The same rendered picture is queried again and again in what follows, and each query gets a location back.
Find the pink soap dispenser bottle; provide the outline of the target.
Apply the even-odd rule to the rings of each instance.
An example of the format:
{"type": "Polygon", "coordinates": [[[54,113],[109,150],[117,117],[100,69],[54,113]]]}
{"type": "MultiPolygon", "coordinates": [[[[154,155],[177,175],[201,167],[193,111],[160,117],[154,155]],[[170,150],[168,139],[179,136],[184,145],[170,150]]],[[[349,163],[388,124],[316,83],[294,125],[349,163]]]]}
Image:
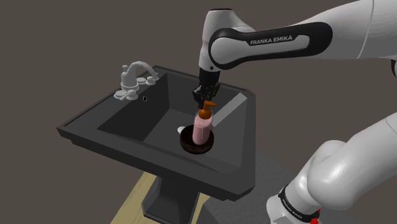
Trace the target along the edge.
{"type": "Polygon", "coordinates": [[[212,110],[216,104],[211,101],[205,101],[203,108],[199,109],[193,124],[192,139],[196,145],[202,145],[209,139],[212,125],[212,110]]]}

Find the dark brown round bowl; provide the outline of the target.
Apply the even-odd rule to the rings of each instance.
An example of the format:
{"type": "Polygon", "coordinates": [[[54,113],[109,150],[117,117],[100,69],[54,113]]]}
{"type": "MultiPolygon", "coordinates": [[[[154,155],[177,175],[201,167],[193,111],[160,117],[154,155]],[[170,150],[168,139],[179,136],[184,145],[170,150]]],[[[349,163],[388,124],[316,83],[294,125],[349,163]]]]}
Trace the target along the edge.
{"type": "Polygon", "coordinates": [[[204,144],[197,145],[193,141],[193,128],[194,125],[189,125],[185,127],[180,133],[180,145],[181,147],[191,154],[204,154],[207,153],[213,146],[214,134],[211,129],[209,129],[209,137],[204,144]]]}

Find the grey sink faucet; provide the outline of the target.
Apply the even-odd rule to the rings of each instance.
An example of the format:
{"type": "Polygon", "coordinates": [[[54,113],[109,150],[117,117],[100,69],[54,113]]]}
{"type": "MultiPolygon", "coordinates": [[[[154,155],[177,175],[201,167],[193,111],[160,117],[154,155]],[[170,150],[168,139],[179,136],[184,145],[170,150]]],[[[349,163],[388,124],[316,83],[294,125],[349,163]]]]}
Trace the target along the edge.
{"type": "Polygon", "coordinates": [[[137,91],[140,85],[155,85],[159,79],[158,73],[147,63],[142,61],[135,61],[131,65],[123,65],[123,73],[121,74],[121,90],[117,90],[113,97],[120,101],[129,100],[134,101],[138,99],[137,91]],[[138,78],[137,69],[142,67],[145,71],[149,72],[147,78],[138,78]]]}

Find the black pedestal sink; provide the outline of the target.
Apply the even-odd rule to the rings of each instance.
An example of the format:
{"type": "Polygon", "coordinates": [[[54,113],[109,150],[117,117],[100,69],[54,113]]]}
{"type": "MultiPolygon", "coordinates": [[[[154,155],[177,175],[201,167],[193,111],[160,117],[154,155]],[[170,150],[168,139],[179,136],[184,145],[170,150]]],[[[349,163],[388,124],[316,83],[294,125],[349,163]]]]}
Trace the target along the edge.
{"type": "Polygon", "coordinates": [[[109,94],[58,127],[73,144],[156,179],[141,202],[145,217],[161,224],[191,224],[201,193],[235,201],[255,185],[255,96],[222,84],[214,97],[212,148],[185,151],[178,128],[198,110],[196,76],[155,66],[159,79],[142,85],[134,101],[109,94]]]}

